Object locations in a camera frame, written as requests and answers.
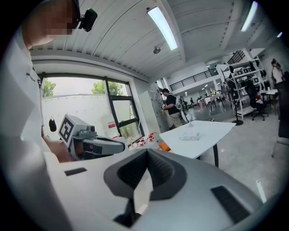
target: vent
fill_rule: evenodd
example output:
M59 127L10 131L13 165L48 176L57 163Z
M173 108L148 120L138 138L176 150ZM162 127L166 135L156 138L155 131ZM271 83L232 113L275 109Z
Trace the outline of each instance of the vent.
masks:
M250 215L225 187L216 187L211 191L235 224Z

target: white table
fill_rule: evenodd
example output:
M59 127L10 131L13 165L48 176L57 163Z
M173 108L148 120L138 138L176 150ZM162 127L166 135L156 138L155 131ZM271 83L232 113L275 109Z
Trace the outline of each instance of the white table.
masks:
M192 124L193 127L186 124L168 132L161 133L159 136L175 154L192 159L198 158L209 148L213 147L215 165L219 167L217 143L228 134L236 124L199 120L192 121ZM200 132L200 139L197 141L180 140L180 136L190 131Z
M203 107L202 103L206 103L206 102L205 102L205 99L199 99L198 103L200 104L200 107L202 108Z
M223 101L222 101L222 95L215 95L215 96L210 96L210 97L207 97L205 98L205 102L206 104L209 104L210 103L210 106L211 106L211 110L212 110L212 101L214 101L215 99L219 98L221 99L221 102L222 102L222 105L223 107L225 108L224 104L223 104Z
M262 92L262 94L265 94L265 95L275 95L276 93L278 93L277 89L272 89L266 92Z
M264 96L269 96L269 99L271 100L271 96L274 96L274 111L276 115L276 97L278 95L278 90L277 89L272 89L266 92L262 92L261 95L263 96L263 101L264 101Z

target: white cabinet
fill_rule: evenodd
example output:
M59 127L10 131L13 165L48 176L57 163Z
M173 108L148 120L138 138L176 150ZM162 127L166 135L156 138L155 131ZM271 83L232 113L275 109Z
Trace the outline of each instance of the white cabinet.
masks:
M139 99L149 132L160 134L169 131L167 115L162 113L163 100L154 84L149 91L140 94Z

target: tree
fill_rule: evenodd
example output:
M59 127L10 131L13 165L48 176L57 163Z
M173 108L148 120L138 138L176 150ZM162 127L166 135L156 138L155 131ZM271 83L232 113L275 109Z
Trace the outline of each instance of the tree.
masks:
M123 96L122 86L121 83L108 82L109 92L113 96ZM104 81L94 83L91 92L93 94L105 94Z
M52 83L50 81L45 81L43 86L43 98L53 96L53 89L55 88L56 83Z

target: window frame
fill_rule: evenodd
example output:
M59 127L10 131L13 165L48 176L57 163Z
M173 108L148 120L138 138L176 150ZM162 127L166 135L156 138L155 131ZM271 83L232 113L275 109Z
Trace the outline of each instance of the window frame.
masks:
M104 77L104 81L105 81L105 85L106 85L106 87L105 87L106 94L108 95L110 108L112 110L112 115L113 115L114 121L115 121L115 123L117 125L118 133L120 134L120 136L122 136L121 131L120 131L121 127L133 124L135 122L137 123L137 125L140 123L140 117L139 117L139 114L138 114L136 106L135 106L134 98L133 98L133 96L131 94L131 86L130 86L129 82L123 82L123 81L120 81L120 80L114 80L114 79L107 78L107 77ZM111 95L110 92L109 92L108 82L116 82L116 83L121 83L121 84L126 85L127 86L127 90L128 90L128 94L131 95L131 96L114 96L114 95ZM115 108L114 108L114 105L113 105L113 101L123 101L123 100L131 102L131 105L132 105L133 110L135 112L136 118L130 119L130 120L126 120L126 121L122 121L122 122L118 122L117 114L116 114L116 111L115 111ZM144 130L143 130L142 125L140 123L140 137L138 139L134 140L132 143L136 142L137 140L139 140L143 136L144 136Z
M45 73L45 72L42 72L41 74L38 74L38 76L41 79L41 81L44 78L57 78L57 77L71 77L71 78L75 77L75 78L86 78L86 79L103 80L105 94L106 94L106 96L108 98L108 103L109 103L109 106L110 106L114 121L115 121L116 126L117 126L117 131L120 134L120 136L122 137L122 134L121 134L121 131L120 131L121 127L124 127L124 126L127 126L129 124L132 124L132 123L136 122L137 125L139 125L139 123L140 123L140 137L138 139L134 140L132 143L135 143L136 141L138 141L142 137L144 137L144 135L145 135L144 134L144 130L143 130L143 127L141 125L140 117L139 117L138 111L137 111L136 106L135 106L135 101L134 101L134 98L133 98L132 93L131 93L131 86L130 86L129 82L124 82L124 81L121 81L121 80L118 80L118 79L108 78L107 76L102 77L102 76L97 76L97 75L76 74L76 73ZM115 82L115 83L125 84L129 96L114 96L114 95L110 95L108 82ZM129 100L131 102L131 105L133 106L133 110L135 112L136 118L130 119L130 120L126 120L126 121L122 121L120 123L118 122L116 111L115 111L115 108L114 108L114 105L113 105L113 101L120 101L120 100L126 100L126 101Z

